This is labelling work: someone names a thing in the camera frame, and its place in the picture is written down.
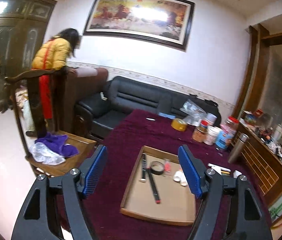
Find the yellow green pen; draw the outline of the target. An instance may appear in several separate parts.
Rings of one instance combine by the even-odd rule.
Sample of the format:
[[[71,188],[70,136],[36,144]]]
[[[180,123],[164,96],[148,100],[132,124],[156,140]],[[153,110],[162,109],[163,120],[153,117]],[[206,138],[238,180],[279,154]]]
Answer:
[[[222,176],[230,176],[230,172],[221,170]]]

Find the white plastic bottle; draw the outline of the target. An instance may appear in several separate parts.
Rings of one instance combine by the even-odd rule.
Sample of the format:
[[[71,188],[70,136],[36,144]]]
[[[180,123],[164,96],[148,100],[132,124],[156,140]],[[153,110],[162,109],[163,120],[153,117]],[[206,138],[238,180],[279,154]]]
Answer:
[[[186,187],[188,185],[188,182],[187,182],[185,177],[182,177],[180,179],[180,185],[183,186],[183,187]]]

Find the white glue bottle orange cap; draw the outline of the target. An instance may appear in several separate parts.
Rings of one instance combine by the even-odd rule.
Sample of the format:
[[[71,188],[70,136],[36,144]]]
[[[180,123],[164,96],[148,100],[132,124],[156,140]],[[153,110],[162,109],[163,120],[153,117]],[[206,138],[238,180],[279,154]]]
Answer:
[[[183,171],[182,170],[178,170],[174,176],[173,176],[173,180],[177,183],[180,183],[183,180]]]

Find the black marker red cap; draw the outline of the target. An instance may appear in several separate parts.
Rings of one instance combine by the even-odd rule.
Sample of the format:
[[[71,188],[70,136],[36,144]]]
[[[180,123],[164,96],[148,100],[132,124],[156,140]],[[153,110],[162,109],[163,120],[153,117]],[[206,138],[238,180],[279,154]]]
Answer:
[[[151,170],[149,168],[147,169],[147,173],[148,173],[148,176],[149,176],[151,190],[152,190],[155,202],[156,202],[156,204],[160,204],[161,199],[160,199],[159,194],[158,194],[158,190],[157,190],[157,187],[156,187],[156,184],[155,184],[155,180],[154,180],[153,175],[151,173]]]

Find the grey tape roll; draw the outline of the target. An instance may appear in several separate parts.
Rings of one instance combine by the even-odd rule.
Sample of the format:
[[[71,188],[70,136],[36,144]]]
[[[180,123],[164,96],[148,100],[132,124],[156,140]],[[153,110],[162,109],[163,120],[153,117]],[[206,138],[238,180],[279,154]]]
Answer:
[[[160,161],[152,161],[150,163],[150,171],[154,175],[162,175],[165,172],[165,166]]]

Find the black marker grey cap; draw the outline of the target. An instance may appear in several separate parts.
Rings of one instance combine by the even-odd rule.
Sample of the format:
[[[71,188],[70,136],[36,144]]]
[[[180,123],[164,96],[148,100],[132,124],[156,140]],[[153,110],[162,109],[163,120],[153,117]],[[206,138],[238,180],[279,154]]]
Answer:
[[[142,154],[142,176],[140,181],[144,183],[146,181],[146,173],[147,173],[147,160],[146,160],[146,154]]]

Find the small white charger cube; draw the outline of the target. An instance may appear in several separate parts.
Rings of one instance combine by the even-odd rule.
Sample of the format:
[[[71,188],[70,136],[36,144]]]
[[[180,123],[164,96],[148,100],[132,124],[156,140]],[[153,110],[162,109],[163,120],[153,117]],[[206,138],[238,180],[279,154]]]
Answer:
[[[233,178],[238,178],[240,175],[242,175],[242,173],[240,172],[240,171],[238,171],[238,170],[235,170],[234,172],[233,172]]]

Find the wooden sideboard cabinet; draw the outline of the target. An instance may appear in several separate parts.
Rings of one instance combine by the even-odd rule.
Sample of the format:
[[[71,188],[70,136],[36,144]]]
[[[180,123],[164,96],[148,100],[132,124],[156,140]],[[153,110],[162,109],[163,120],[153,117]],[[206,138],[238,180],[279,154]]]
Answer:
[[[257,180],[266,204],[271,206],[282,196],[282,162],[243,124],[239,124],[233,142],[241,134],[249,137],[242,150],[243,159]]]

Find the bronze thermos flask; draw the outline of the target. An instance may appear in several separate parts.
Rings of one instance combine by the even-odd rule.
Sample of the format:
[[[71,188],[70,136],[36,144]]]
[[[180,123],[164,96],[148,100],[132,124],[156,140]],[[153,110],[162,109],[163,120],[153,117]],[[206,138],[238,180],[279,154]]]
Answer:
[[[241,154],[245,143],[248,141],[249,136],[241,133],[240,136],[238,137],[233,149],[231,150],[229,157],[228,157],[228,163],[232,164],[238,159],[239,155]]]

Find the blue labelled canister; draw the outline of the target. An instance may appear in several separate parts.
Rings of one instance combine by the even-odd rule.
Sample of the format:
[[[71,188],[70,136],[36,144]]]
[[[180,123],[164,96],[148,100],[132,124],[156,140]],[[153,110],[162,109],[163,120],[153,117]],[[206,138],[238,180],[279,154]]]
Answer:
[[[216,147],[218,149],[225,150],[231,143],[235,133],[235,129],[231,129],[227,125],[221,125],[221,131],[215,141]]]

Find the red lid plastic jar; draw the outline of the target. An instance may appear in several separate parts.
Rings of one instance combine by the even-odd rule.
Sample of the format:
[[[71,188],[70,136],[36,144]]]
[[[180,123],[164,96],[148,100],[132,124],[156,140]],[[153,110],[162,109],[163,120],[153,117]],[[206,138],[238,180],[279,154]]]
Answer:
[[[234,118],[233,116],[229,116],[225,121],[225,123],[223,124],[223,128],[226,131],[234,132],[234,133],[238,129],[238,126],[239,126],[239,120]]]

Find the crumpled plastic wrap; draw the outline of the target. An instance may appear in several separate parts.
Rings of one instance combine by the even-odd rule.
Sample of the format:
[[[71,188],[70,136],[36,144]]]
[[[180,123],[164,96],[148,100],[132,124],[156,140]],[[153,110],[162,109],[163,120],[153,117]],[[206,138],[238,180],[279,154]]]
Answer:
[[[201,121],[207,116],[207,113],[201,107],[189,99],[183,104],[180,111],[187,115],[183,121],[188,125],[196,127],[198,127]]]

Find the black leather sofa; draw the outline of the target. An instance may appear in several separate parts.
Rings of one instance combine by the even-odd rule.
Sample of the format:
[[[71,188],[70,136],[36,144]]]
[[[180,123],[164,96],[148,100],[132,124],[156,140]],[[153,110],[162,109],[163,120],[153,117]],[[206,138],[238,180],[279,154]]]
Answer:
[[[101,91],[75,103],[74,131],[82,137],[91,135],[102,140],[135,109],[185,118],[187,115],[181,107],[187,100],[215,115],[216,126],[221,124],[218,104],[212,100],[116,76],[106,82]]]

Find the dark wooden wardrobe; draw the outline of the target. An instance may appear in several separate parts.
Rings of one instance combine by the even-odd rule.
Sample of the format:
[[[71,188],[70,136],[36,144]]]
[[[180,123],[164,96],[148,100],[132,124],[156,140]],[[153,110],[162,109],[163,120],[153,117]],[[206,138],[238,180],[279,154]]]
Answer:
[[[0,111],[7,98],[5,77],[31,69],[56,3],[55,0],[0,0]]]

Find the framed horse painting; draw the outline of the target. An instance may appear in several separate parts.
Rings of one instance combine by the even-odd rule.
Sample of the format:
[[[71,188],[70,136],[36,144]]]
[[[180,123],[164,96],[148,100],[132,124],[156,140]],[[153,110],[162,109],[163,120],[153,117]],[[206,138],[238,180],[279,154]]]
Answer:
[[[194,10],[187,0],[94,0],[83,33],[186,50]]]

